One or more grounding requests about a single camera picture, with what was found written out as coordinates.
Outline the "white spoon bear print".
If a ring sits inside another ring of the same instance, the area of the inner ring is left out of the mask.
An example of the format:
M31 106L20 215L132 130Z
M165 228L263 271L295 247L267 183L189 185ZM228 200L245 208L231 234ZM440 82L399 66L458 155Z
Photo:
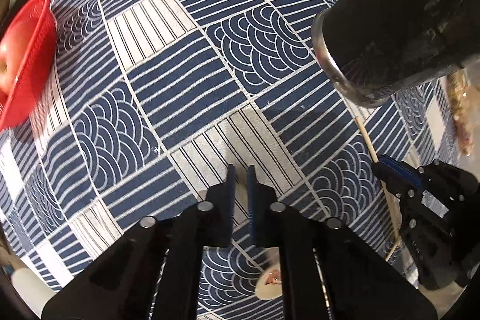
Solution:
M256 282L255 295L262 301L271 301L282 296L281 265L276 254Z

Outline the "clear plastic cookie box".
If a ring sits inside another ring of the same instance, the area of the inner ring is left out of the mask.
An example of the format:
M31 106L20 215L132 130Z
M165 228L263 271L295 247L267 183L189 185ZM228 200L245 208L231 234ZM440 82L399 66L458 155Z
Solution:
M460 153L470 156L473 153L473 124L470 120L470 102L467 97L469 86L463 70L447 76L447 95L454 123L456 140Z

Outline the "blue patterned tablecloth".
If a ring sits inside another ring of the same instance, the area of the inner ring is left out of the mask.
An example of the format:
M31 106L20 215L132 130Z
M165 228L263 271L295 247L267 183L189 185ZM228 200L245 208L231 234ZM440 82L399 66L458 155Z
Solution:
M337 0L52 0L57 49L28 119L1 133L1 225L58 291L146 215L201 200L234 165L304 216L341 218L410 282L370 169L458 153L443 85L376 110L347 102L313 56Z

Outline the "black cylindrical utensil holder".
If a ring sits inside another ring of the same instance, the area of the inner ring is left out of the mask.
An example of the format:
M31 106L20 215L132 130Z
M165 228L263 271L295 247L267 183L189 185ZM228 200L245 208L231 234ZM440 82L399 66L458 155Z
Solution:
M479 0L338 0L312 23L335 88L374 108L479 60Z

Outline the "red plastic basket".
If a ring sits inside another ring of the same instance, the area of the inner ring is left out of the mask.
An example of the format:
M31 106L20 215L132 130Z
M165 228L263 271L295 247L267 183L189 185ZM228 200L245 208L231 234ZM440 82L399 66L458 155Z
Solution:
M51 0L28 0L1 38L16 63L10 93L1 91L1 130L28 118L46 85L56 51L56 22Z

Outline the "red apple right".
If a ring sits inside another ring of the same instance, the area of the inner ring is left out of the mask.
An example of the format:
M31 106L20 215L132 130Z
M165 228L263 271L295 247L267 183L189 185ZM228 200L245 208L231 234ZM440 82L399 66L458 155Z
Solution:
M1 91L10 93L16 76L16 63L7 44L1 44Z

